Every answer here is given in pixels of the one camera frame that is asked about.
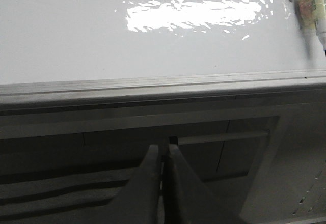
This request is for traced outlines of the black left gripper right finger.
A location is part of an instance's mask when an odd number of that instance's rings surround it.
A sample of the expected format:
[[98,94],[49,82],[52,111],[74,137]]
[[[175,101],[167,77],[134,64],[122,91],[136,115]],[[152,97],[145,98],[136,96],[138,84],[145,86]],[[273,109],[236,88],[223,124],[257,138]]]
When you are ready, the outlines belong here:
[[218,202],[175,144],[165,159],[162,191],[165,223],[244,223]]

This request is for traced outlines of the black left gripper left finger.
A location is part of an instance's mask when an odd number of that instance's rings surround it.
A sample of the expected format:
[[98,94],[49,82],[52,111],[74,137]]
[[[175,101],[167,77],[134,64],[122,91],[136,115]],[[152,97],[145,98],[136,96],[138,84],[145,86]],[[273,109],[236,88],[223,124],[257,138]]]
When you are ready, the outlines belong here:
[[150,145],[135,174],[110,202],[107,223],[157,223],[161,178],[158,145]]

